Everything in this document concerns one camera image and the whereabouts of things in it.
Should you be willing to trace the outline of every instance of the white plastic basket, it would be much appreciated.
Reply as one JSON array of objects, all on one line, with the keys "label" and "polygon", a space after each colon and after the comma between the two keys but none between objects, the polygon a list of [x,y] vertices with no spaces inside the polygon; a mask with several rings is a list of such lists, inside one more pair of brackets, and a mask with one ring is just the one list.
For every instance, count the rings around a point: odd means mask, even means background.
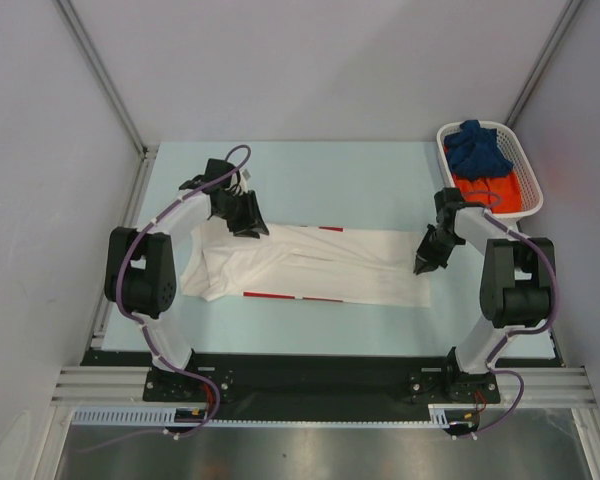
[{"label": "white plastic basket", "polygon": [[[438,161],[440,162],[440,170],[442,170],[442,177],[444,183],[448,187],[455,187],[453,177],[449,171],[449,164],[447,163],[447,157],[444,153],[444,138],[452,133],[459,132],[460,124],[462,122],[449,123],[440,130],[438,130]],[[529,164],[527,156],[522,150],[522,146],[516,137],[516,134],[511,131],[510,128],[496,122],[480,122],[480,126],[484,128],[495,128],[498,135],[498,148],[502,154],[513,162],[513,171],[518,176],[518,182],[520,183],[520,193],[522,195],[522,210],[520,212],[513,213],[496,213],[495,217],[507,221],[507,223],[514,223],[521,218],[528,217],[536,213],[542,207],[544,197],[542,196],[542,190],[538,185],[538,180]]]}]

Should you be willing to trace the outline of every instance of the red cloth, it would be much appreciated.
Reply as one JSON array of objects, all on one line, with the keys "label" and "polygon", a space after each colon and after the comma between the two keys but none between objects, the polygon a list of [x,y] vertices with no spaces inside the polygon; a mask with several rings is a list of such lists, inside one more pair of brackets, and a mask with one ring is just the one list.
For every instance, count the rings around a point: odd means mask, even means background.
[{"label": "red cloth", "polygon": [[[512,171],[509,175],[502,178],[479,178],[474,182],[458,177],[455,173],[452,176],[456,187],[463,194],[486,191],[500,195],[502,202],[491,208],[493,213],[516,213],[522,211],[522,195],[516,172]],[[482,193],[465,195],[465,200],[468,202],[482,202],[485,205],[490,205],[498,201],[496,197]]]}]

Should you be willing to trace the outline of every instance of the light blue tabletop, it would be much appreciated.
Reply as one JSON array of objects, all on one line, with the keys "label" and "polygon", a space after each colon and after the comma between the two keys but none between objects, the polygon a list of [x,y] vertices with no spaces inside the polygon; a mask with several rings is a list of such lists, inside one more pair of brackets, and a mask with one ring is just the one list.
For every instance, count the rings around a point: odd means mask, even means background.
[{"label": "light blue tabletop", "polygon": [[[236,143],[162,143],[140,211],[144,226]],[[332,225],[424,233],[435,222],[433,195],[442,188],[434,143],[251,142],[249,187],[265,222]],[[242,152],[233,163],[239,163]],[[190,242],[175,251],[184,271]],[[480,316],[482,256],[454,250],[446,270],[430,274],[431,307],[390,307],[261,298],[213,302],[178,295],[191,346],[207,353],[443,356],[461,343]],[[105,350],[147,350],[137,327],[114,308]],[[547,334],[519,338],[505,356],[553,358]]]}]

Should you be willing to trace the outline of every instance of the white cloth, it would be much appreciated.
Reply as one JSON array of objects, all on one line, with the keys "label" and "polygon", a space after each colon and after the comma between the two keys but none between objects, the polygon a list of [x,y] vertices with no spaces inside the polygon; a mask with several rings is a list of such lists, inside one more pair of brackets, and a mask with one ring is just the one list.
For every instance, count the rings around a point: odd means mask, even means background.
[{"label": "white cloth", "polygon": [[270,224],[270,236],[234,237],[213,218],[192,232],[185,295],[284,295],[375,305],[430,306],[413,262],[421,234]]}]

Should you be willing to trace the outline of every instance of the dark blue fabric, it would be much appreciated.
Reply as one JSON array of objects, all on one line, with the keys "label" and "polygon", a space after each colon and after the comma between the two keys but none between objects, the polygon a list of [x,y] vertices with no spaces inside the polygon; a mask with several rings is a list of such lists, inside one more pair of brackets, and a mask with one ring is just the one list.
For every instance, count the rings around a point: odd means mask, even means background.
[{"label": "dark blue fabric", "polygon": [[495,129],[481,128],[477,120],[467,120],[460,128],[461,132],[444,138],[447,163],[452,173],[471,181],[509,175],[513,163],[498,148]]}]

